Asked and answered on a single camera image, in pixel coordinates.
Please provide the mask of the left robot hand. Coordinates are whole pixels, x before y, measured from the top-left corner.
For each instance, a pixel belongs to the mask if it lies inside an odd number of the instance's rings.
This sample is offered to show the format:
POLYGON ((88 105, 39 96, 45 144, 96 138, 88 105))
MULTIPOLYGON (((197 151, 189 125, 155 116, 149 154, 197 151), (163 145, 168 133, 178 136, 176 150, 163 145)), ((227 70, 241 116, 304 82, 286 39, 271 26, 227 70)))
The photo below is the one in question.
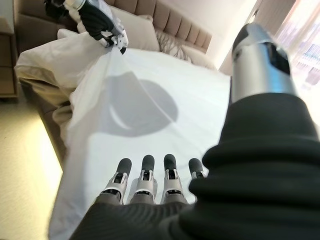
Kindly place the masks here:
POLYGON ((86 31, 104 47, 117 47, 124 54, 129 45, 121 20, 103 0, 84 0, 77 9, 86 31))

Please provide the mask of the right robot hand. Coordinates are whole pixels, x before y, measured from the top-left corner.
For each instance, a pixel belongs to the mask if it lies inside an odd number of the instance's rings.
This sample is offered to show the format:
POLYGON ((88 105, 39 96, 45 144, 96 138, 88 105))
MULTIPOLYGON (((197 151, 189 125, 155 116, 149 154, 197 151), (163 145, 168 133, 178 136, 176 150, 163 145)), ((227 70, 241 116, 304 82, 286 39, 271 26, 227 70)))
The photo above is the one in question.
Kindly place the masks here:
POLYGON ((298 96, 286 52, 258 24, 232 46, 229 105, 218 144, 193 158, 183 198, 174 157, 162 204, 142 190, 121 205, 104 190, 73 240, 317 240, 320 237, 320 141, 298 96))

